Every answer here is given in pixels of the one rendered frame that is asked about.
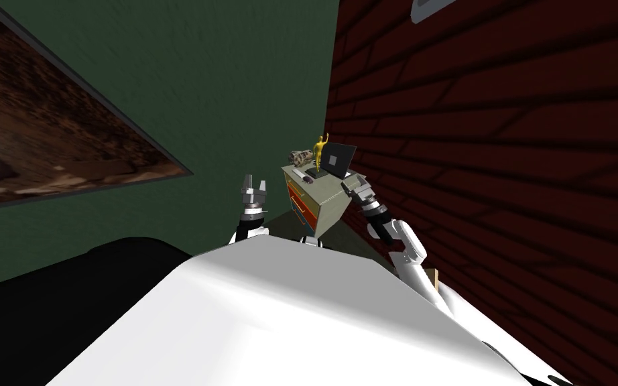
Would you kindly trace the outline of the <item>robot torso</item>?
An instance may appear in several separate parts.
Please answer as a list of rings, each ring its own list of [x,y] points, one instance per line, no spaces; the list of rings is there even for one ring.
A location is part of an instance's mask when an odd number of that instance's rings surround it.
[[[169,273],[48,386],[530,386],[372,260],[261,235]]]

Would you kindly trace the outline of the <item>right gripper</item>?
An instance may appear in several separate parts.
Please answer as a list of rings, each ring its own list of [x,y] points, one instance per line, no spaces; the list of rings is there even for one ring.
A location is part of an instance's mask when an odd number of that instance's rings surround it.
[[[372,187],[361,174],[354,173],[341,182],[345,194],[356,204],[372,203]]]

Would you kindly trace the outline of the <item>black laptop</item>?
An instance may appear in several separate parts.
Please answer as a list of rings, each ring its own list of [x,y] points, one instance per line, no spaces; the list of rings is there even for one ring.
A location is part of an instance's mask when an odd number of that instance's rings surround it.
[[[331,174],[339,180],[344,180],[351,174],[349,168],[356,150],[357,146],[354,145],[328,142],[322,146],[321,154],[314,156],[318,166],[310,166],[305,173],[314,179]]]

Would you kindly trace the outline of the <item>brown framed wall picture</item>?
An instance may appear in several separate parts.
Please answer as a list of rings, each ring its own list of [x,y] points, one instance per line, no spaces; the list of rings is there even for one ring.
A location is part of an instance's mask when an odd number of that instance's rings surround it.
[[[0,12],[0,205],[187,175]]]

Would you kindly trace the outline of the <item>yellow figurine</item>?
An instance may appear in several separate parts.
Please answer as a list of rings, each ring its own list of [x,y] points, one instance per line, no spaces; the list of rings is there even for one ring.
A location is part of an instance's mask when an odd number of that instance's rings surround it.
[[[318,142],[314,145],[313,152],[313,160],[315,164],[316,171],[320,171],[320,160],[322,157],[322,149],[324,149],[325,144],[328,142],[329,134],[321,135],[318,138]]]

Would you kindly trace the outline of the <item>grey cabinet with orange drawers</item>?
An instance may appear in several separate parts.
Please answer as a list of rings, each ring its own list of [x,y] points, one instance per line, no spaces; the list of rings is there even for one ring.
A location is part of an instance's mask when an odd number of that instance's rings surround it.
[[[360,174],[349,171],[344,180],[331,174],[313,178],[309,184],[303,180],[312,165],[296,168],[293,165],[282,167],[286,182],[291,209],[310,237],[320,238],[330,227],[340,219],[351,197],[345,193],[342,183],[348,188],[359,186]]]

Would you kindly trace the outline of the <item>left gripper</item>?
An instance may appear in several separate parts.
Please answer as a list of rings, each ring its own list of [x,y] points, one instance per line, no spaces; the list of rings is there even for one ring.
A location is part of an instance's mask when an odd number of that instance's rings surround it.
[[[260,181],[258,189],[254,189],[253,176],[246,174],[243,180],[241,195],[244,214],[261,214],[263,213],[265,198],[267,198],[267,182],[264,180]]]

